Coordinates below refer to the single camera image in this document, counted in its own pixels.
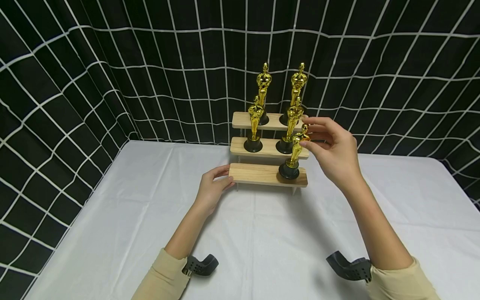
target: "white tablecloth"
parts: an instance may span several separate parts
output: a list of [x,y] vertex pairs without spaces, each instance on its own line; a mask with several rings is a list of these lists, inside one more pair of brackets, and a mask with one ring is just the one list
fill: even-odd
[[[235,161],[228,147],[132,141],[125,145],[27,299],[131,298],[195,199],[200,176]],[[479,299],[480,214],[430,158],[360,155],[380,206],[443,300]],[[309,185],[230,189],[193,255],[212,253],[212,276],[193,276],[189,299],[367,299],[325,258],[367,256],[347,201],[314,157]]]

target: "wooden shelf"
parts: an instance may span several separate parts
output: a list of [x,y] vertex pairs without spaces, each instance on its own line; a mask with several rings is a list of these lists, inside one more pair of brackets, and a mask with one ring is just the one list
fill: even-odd
[[[267,124],[258,126],[259,130],[280,130],[286,131],[287,127],[280,123],[280,116],[282,114],[267,113],[268,118],[270,119]],[[298,124],[293,129],[294,132],[301,131],[302,121],[299,121]],[[235,111],[233,113],[232,127],[239,129],[250,129],[252,125],[250,124],[250,116],[248,112],[245,111]]]
[[308,185],[307,172],[299,168],[300,175],[293,180],[283,178],[278,173],[279,166],[231,163],[229,176],[233,182],[261,185],[288,186],[304,188]]
[[[230,144],[230,152],[233,155],[239,156],[255,156],[255,157],[270,157],[270,158],[289,158],[291,154],[283,154],[277,151],[275,145],[278,141],[276,139],[260,139],[263,148],[259,152],[248,152],[243,147],[243,143],[247,140],[246,137],[232,137],[232,143]],[[299,159],[307,159],[309,151],[305,148],[302,149],[299,155]]]

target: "black grid backdrop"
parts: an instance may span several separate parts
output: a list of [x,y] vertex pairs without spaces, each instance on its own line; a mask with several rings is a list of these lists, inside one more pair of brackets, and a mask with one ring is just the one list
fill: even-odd
[[24,297],[128,140],[238,136],[265,61],[268,112],[305,62],[308,115],[361,153],[439,159],[479,207],[479,13],[478,0],[1,1],[0,298]]

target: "gold statue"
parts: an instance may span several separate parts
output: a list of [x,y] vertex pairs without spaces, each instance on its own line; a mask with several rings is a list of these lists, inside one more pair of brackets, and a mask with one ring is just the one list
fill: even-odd
[[303,115],[303,107],[300,104],[301,104],[301,98],[298,96],[296,98],[296,101],[293,103],[293,106],[291,106],[287,110],[287,115],[288,115],[287,134],[282,137],[282,139],[287,143],[290,143],[292,141],[293,129],[295,128],[295,125],[297,125],[297,122],[300,119],[300,117]]
[[260,117],[264,113],[264,108],[260,106],[260,100],[258,96],[255,96],[255,100],[253,101],[253,105],[248,108],[248,113],[250,115],[250,123],[252,124],[252,141],[258,140],[260,137],[257,136],[257,128],[258,123],[260,121]]
[[[272,76],[268,73],[268,63],[264,63],[264,72],[257,75],[259,105],[265,110],[265,98],[267,97],[267,88],[272,82]],[[260,125],[265,125],[269,121],[267,114],[260,117]]]
[[[299,67],[299,71],[292,76],[292,99],[290,100],[290,108],[295,105],[297,97],[300,95],[300,91],[307,83],[307,75],[303,73],[305,64],[302,62]],[[288,126],[288,110],[280,117],[280,123]]]
[[250,136],[247,136],[247,140],[243,143],[243,147],[248,152],[258,152],[263,148],[260,137],[257,136],[258,124],[264,113],[264,108],[260,106],[259,102],[260,100],[258,99],[258,96],[255,96],[253,105],[248,108],[250,123],[252,124],[252,133]]
[[293,129],[297,125],[298,120],[303,115],[303,107],[301,104],[301,98],[298,96],[293,106],[287,110],[288,122],[287,122],[287,132],[282,139],[276,143],[276,149],[278,152],[283,154],[292,153],[292,134]]
[[299,71],[292,76],[292,99],[290,100],[290,106],[295,104],[301,89],[307,83],[307,75],[303,74],[303,69],[305,69],[305,63],[302,62],[299,66]]
[[307,132],[308,132],[308,125],[303,124],[301,128],[301,132],[295,134],[292,137],[292,141],[293,141],[292,155],[290,158],[287,158],[285,160],[285,163],[281,164],[278,167],[278,172],[283,178],[293,180],[300,175],[299,155],[302,149],[302,146],[300,146],[300,142],[310,140],[310,137],[307,135]]
[[309,141],[310,137],[307,135],[308,131],[308,125],[303,124],[301,127],[301,132],[295,134],[292,137],[293,141],[293,146],[292,146],[292,156],[291,158],[287,159],[285,161],[285,164],[290,167],[290,168],[295,168],[298,160],[299,160],[299,155],[302,150],[302,146],[300,146],[301,141]]

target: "hand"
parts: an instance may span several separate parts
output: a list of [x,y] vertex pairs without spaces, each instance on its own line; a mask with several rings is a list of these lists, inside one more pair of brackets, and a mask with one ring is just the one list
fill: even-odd
[[331,118],[310,117],[302,121],[310,124],[308,135],[311,140],[300,142],[315,155],[320,167],[342,192],[355,182],[363,180],[357,154],[357,140]]
[[222,195],[222,192],[232,187],[235,183],[233,177],[227,177],[219,180],[215,178],[227,176],[230,165],[224,165],[214,168],[202,175],[200,187],[198,188],[197,198],[192,207],[211,215],[215,211],[216,204]]

